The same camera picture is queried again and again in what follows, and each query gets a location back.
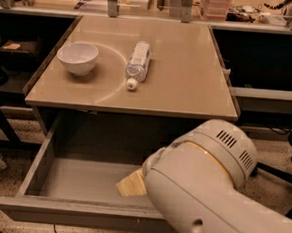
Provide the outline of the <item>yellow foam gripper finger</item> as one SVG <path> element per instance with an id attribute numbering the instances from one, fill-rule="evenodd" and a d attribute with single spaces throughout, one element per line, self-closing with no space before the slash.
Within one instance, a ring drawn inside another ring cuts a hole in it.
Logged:
<path id="1" fill-rule="evenodd" d="M 123 197 L 145 196 L 147 194 L 141 168 L 121 179 L 116 188 Z"/>

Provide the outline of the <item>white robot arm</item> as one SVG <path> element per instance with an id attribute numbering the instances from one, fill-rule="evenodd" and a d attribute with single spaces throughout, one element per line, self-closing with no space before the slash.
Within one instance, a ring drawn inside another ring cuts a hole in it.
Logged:
<path id="1" fill-rule="evenodd" d="M 257 164 L 252 142 L 209 120 L 150 155 L 117 190 L 148 196 L 178 233 L 292 233 L 292 220 L 237 191 Z"/>

